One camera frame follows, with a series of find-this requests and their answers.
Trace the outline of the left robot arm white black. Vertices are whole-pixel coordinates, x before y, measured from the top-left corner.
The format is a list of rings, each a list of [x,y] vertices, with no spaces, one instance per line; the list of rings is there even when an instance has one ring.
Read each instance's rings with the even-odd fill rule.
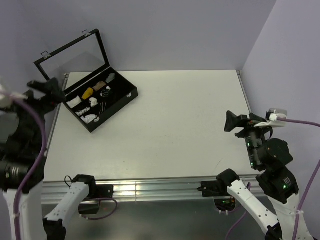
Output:
[[[96,197],[98,188],[91,175],[77,175],[55,209],[42,214],[46,164],[45,115],[66,100],[59,81],[30,81],[25,93],[0,90],[0,109],[17,116],[18,124],[0,145],[0,189],[10,214],[14,240],[63,240],[67,226],[81,202]]]

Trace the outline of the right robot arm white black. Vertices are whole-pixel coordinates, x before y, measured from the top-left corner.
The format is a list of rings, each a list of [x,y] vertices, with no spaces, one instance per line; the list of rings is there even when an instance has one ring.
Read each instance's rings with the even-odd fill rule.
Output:
[[[228,110],[224,131],[235,128],[235,134],[244,139],[250,166],[259,171],[256,180],[275,210],[270,212],[232,170],[216,177],[216,189],[222,195],[234,197],[258,223],[266,240],[312,240],[299,202],[299,187],[287,164],[293,161],[288,143],[278,138],[265,138],[274,128],[285,126],[288,112],[271,108],[265,117],[253,113],[235,115]]]

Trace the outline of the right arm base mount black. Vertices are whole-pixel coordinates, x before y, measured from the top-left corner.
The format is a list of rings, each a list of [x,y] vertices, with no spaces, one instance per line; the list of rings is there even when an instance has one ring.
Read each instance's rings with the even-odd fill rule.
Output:
[[[220,189],[217,180],[201,181],[197,188],[204,198],[213,198],[217,209],[221,211],[233,211],[236,208],[236,200],[225,190]]]

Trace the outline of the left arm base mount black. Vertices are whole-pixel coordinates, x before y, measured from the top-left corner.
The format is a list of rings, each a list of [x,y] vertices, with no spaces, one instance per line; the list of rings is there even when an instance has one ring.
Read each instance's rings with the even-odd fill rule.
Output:
[[[103,202],[113,201],[114,186],[112,184],[98,184],[92,195],[87,196],[78,206],[80,215],[95,215],[100,210]]]

